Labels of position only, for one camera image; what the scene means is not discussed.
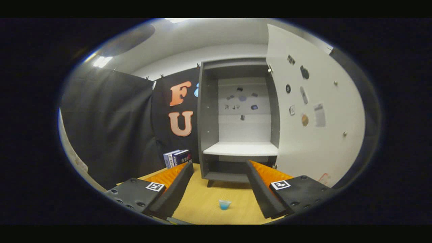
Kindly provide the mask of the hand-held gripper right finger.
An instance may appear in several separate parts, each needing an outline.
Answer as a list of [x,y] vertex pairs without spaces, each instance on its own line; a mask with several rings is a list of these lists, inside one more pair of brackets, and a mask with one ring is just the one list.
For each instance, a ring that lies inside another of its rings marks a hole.
[[306,175],[292,177],[249,160],[246,175],[265,218],[301,214],[331,199],[336,190]]

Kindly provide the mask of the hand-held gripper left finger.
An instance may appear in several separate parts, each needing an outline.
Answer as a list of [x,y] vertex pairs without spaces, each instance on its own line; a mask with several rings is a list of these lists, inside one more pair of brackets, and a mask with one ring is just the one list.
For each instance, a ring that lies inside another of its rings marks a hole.
[[130,178],[104,194],[138,213],[165,220],[178,208],[193,172],[193,163],[186,162],[144,180]]

